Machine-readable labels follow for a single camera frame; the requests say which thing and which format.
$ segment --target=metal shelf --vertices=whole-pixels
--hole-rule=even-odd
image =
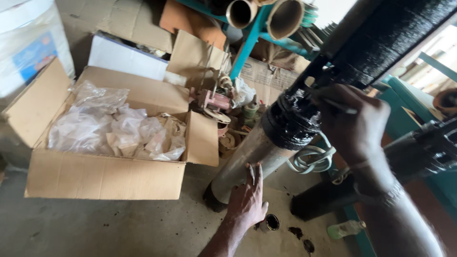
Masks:
[[[195,0],[176,0],[176,1],[187,7],[192,8],[198,12],[201,12],[210,17],[213,17],[219,21],[228,23],[226,16],[217,16],[217,15],[211,14],[211,11],[203,3],[196,2]],[[273,40],[270,37],[270,35],[266,32],[265,24],[266,24],[266,20],[268,19],[268,15],[270,14],[270,11],[272,8],[273,8],[273,5],[264,5],[264,6],[260,7],[257,11],[257,15],[256,15],[255,19],[251,22],[251,24],[249,24],[249,26],[247,26],[247,28],[243,29],[243,32],[245,34],[244,39],[243,39],[243,45],[241,46],[240,50],[238,51],[238,54],[232,65],[232,70],[230,71],[230,78],[232,80],[234,80],[235,77],[237,77],[239,75],[241,69],[243,68],[244,63],[248,59],[252,49],[254,48],[255,43],[258,42],[259,38],[272,42],[273,44],[281,46],[298,55],[301,55],[307,60],[314,59],[315,55],[309,54],[308,51],[306,51],[300,43],[293,41],[290,38],[285,38],[285,39],[281,39],[281,40]]]

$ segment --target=black painted pump section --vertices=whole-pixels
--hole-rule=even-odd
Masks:
[[[309,76],[315,78],[312,87],[316,89],[332,82],[364,89],[456,10],[457,0],[381,1],[333,59],[321,53],[267,110],[261,122],[268,138],[287,150],[302,149],[320,131],[320,113],[306,90]],[[323,70],[328,62],[332,66]]]

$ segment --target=blue printed label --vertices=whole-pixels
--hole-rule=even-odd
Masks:
[[[13,61],[26,84],[29,84],[56,56],[57,50],[51,32],[46,32],[14,55]]]

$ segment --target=green valve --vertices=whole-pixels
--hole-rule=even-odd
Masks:
[[[303,14],[302,27],[311,27],[318,17],[316,11],[319,10],[317,6],[313,4],[305,3],[305,13]]]

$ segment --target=hand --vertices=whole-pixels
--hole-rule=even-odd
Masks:
[[[232,188],[226,218],[239,222],[247,230],[265,219],[268,202],[262,203],[263,174],[260,163],[257,162],[255,176],[250,163],[246,163],[246,171],[246,184]]]
[[[357,114],[333,112],[334,107],[322,98],[354,108]],[[390,106],[386,102],[341,84],[322,88],[314,100],[321,111],[322,132],[349,166],[383,153],[381,138],[390,114]]]

